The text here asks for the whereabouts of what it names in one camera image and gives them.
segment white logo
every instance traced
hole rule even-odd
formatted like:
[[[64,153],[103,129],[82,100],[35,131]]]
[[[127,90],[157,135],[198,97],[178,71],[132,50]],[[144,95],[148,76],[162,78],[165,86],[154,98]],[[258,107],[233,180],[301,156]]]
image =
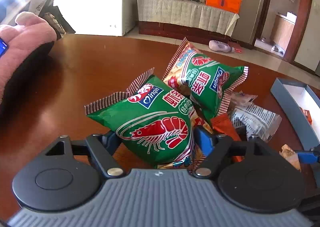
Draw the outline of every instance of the white logo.
[[[162,176],[162,175],[163,175],[163,172],[162,172],[162,171],[155,172],[155,175],[156,175],[156,176]]]

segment plastic bottle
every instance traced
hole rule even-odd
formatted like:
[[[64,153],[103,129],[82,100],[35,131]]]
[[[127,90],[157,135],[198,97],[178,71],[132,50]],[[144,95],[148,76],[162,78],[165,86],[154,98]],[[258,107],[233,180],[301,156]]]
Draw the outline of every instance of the plastic bottle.
[[[213,51],[222,51],[224,53],[234,52],[235,49],[230,47],[227,43],[223,43],[217,40],[209,41],[209,48]]]

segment blue gripper pad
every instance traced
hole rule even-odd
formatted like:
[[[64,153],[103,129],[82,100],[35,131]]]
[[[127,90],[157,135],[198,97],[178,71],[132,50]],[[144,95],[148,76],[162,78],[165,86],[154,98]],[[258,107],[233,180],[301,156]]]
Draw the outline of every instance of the blue gripper pad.
[[[292,209],[257,214],[240,209],[219,193],[210,180],[185,169],[133,169],[107,180],[86,204],[57,213],[21,209],[11,227],[301,227],[312,222]]]

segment pink plush fabric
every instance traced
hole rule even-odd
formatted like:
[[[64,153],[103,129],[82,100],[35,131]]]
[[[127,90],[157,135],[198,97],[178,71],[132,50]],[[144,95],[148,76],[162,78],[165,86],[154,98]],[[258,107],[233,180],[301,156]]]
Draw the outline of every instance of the pink plush fabric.
[[[9,49],[0,57],[0,104],[4,87],[13,72],[40,45],[57,40],[52,27],[31,12],[22,12],[15,19],[14,27],[0,25],[0,37],[8,43]]]

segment open box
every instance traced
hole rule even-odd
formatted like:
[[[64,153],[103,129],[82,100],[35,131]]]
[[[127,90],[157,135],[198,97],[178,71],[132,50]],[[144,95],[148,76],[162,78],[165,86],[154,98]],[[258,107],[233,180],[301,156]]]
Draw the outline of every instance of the open box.
[[[320,100],[311,88],[305,83],[277,78],[270,91],[287,115],[304,150],[318,146],[320,144]],[[310,111],[312,125],[300,107]],[[320,163],[311,164],[311,168],[316,184],[320,187]]]

